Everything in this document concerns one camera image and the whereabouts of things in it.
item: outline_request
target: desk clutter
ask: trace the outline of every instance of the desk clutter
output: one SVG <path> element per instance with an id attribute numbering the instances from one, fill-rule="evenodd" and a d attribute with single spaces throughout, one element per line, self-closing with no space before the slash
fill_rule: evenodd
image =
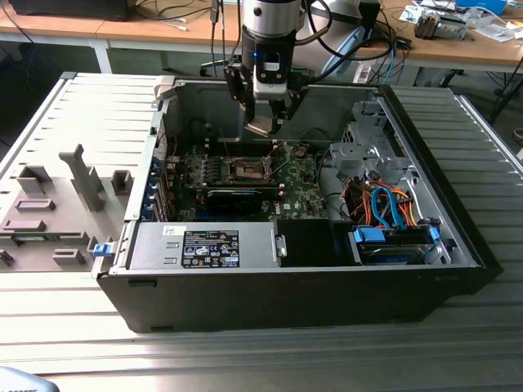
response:
<path id="1" fill-rule="evenodd" d="M 523 38 L 523 23 L 498 16 L 505 7 L 513 7 L 503 0 L 481 2 L 482 7 L 477 6 L 479 2 L 476 0 L 458 0 L 456 3 L 422 0 L 413 3 L 415 5 L 405 7 L 399 19 L 414 24 L 417 38 L 464 39 L 467 29 L 498 42 Z"/>

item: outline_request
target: power supply label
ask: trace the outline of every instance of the power supply label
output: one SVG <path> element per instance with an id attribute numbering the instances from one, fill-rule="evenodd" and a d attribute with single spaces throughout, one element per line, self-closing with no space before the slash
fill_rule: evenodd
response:
<path id="1" fill-rule="evenodd" d="M 186 231 L 183 238 L 181 266 L 183 268 L 238 268 L 238 231 Z"/>

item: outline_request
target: electronic device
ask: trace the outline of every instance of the electronic device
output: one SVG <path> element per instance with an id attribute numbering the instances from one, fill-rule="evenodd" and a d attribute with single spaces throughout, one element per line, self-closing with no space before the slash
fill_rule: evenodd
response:
<path id="1" fill-rule="evenodd" d="M 433 39 L 451 38 L 464 39 L 467 32 L 467 25 L 459 16 L 450 14 L 438 15 L 427 13 L 425 10 L 419 16 L 418 22 L 414 26 L 416 38 Z"/>
<path id="2" fill-rule="evenodd" d="M 9 0 L 20 15 L 83 16 L 123 21 L 136 0 Z"/>
<path id="3" fill-rule="evenodd" d="M 311 86 L 274 140 L 226 95 L 163 89 L 122 233 L 94 247 L 133 331 L 418 321 L 501 273 L 424 140 L 438 107 L 464 111 L 450 91 Z"/>

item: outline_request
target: blue latch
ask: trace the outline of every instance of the blue latch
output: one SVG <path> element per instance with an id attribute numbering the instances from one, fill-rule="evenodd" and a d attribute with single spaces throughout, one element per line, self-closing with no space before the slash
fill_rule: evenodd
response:
<path id="1" fill-rule="evenodd" d="M 116 252 L 116 243 L 98 243 L 92 250 L 94 257 L 110 257 Z"/>
<path id="2" fill-rule="evenodd" d="M 432 241 L 434 241 L 435 243 L 440 239 L 440 232 L 436 227 L 431 227 L 428 230 L 428 233 L 431 235 Z"/>
<path id="3" fill-rule="evenodd" d="M 357 243 L 384 243 L 385 234 L 377 227 L 359 227 L 354 232 L 354 240 Z"/>

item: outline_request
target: desk leg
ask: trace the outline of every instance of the desk leg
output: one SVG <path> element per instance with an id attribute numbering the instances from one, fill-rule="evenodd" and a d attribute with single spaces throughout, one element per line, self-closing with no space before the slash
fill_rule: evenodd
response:
<path id="1" fill-rule="evenodd" d="M 109 61 L 109 55 L 107 50 L 109 45 L 105 39 L 96 39 L 91 41 L 91 47 L 95 50 L 96 58 L 98 59 L 98 65 L 100 66 L 100 72 L 102 74 L 111 74 L 111 63 Z"/>

